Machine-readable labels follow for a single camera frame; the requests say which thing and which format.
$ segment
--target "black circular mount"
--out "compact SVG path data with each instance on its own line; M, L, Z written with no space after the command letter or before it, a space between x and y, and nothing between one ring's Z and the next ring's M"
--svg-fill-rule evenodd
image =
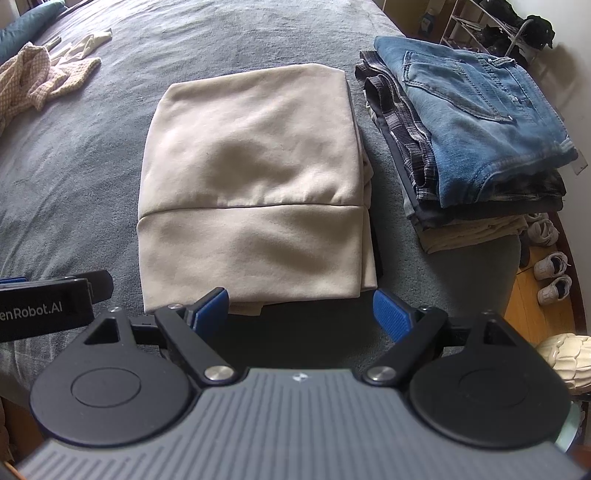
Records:
M31 389L31 411L51 437L84 447L126 445L163 431L187 408L183 371L138 350L124 312L110 315L81 333Z
M555 439L570 408L564 382L525 342L468 342L461 353L420 369L409 396L419 416L441 434L494 449Z

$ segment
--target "patterned cloth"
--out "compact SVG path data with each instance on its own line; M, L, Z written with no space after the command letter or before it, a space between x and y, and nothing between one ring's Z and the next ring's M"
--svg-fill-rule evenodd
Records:
M98 65L92 58L52 67L45 47L27 43L0 67L0 135L19 113L78 90Z
M431 133L412 103L376 51L361 51L363 60L355 66L355 77L367 91L367 82L379 95L382 114L404 160L417 200L438 200L437 164L431 147Z
M365 95L372 95L381 106L381 113L400 150L417 200L439 200L439 175L430 132L378 53L373 50L361 51L359 56L363 62L356 65L355 77L364 88ZM512 202L563 197L565 194L562 178L554 168L534 175L522 174L496 183L492 191L485 192L484 196L490 201Z

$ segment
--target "teal pillow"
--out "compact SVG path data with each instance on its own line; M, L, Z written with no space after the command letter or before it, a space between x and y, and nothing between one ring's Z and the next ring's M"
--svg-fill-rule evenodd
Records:
M63 11L66 0L49 0L32 8L0 31L0 64L14 57L25 43L45 30Z

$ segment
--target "gray bedspread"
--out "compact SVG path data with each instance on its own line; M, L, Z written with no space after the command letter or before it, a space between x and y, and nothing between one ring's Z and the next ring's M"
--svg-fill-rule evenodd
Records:
M113 40L96 52L102 65L85 86L41 112L19 115L0 137L0 278L107 268L115 280L109 304L140 312L139 175L150 120L166 88L318 62L347 73L374 166L381 286L411 304L453 314L504 311L518 266L517 237L428 256L402 214L388 146L353 76L359 50L371 48L376 35L400 35L371 0L94 0L38 43L56 34L76 41L107 28ZM75 334L1 344L0 395L23 403L35 376ZM372 320L366 293L232 318L214 344L237 366L361 368L389 342Z

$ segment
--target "silver bolt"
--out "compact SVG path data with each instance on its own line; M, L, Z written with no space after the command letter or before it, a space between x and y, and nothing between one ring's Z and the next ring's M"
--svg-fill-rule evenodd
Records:
M229 380L234 374L233 368L227 365L215 365L214 367L206 368L205 376L212 382L221 382Z
M374 382L387 382L396 377L396 370L392 367L372 367L367 370L366 375Z

